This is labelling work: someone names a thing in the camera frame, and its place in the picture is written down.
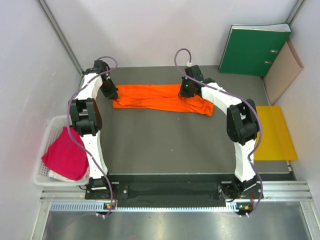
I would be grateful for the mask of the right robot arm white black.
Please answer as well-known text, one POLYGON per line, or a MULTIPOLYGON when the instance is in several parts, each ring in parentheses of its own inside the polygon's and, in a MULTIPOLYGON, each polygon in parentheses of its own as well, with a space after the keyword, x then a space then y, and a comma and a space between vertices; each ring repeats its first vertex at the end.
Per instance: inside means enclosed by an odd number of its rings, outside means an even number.
POLYGON ((228 202, 245 198, 257 185, 252 151, 260 128, 253 112, 256 110, 254 101, 248 99, 244 102, 239 97, 231 95, 213 79, 205 79, 200 67, 191 63, 185 68, 179 96, 199 96, 226 115, 226 132, 235 149, 235 171, 231 184, 220 187, 220 196, 226 197, 228 202))

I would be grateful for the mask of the orange t shirt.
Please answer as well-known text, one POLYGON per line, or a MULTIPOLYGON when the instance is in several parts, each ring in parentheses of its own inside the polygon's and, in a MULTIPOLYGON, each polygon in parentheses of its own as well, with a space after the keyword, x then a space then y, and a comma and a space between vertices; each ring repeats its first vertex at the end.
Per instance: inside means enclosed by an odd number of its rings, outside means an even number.
POLYGON ((115 109, 151 109, 177 113, 195 113, 211 117, 214 104, 195 95, 193 102, 179 98, 180 84, 121 84, 118 99, 112 101, 115 109))

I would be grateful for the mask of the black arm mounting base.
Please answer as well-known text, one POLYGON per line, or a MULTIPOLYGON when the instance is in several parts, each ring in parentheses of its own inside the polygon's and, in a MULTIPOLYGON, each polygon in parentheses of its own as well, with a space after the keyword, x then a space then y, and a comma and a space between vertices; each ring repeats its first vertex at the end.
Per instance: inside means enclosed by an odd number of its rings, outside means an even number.
MULTIPOLYGON (((114 200, 118 207, 222 207, 221 186, 233 174, 110 174, 111 190, 85 191, 86 200, 114 200)), ((250 202, 263 195, 260 181, 232 200, 250 202)))

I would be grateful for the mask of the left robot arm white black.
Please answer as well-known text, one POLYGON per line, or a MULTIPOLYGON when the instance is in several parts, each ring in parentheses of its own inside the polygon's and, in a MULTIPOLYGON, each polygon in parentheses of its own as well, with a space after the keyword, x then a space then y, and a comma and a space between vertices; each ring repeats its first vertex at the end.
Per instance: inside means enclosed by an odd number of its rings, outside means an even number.
POLYGON ((108 179, 100 142, 103 121, 96 98, 99 92, 108 100, 118 98, 118 88, 113 83, 110 72, 118 67, 117 61, 110 56, 102 56, 94 61, 93 67, 83 72, 83 83, 76 91, 67 107, 67 120, 76 131, 83 144, 80 144, 67 128, 69 137, 86 153, 89 164, 87 191, 96 191, 102 198, 109 198, 114 187, 108 179))

